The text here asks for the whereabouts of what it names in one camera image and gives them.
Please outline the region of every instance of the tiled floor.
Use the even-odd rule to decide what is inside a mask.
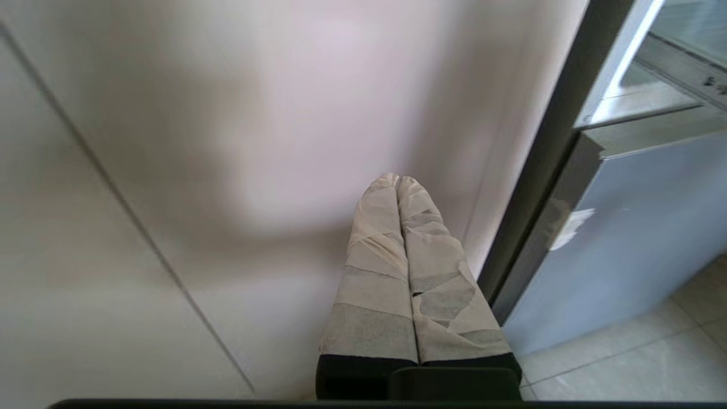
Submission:
[[[727,402],[727,255],[652,311],[520,363],[526,400]]]

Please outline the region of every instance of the glass panel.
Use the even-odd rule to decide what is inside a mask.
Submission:
[[[727,1],[667,1],[651,32],[727,65]]]
[[[642,12],[641,27],[649,27],[635,57],[622,52],[621,66],[579,126],[594,126],[690,108],[707,103],[727,110],[727,0],[637,1],[659,7]],[[632,43],[641,42],[634,30]],[[619,52],[614,47],[612,52]]]

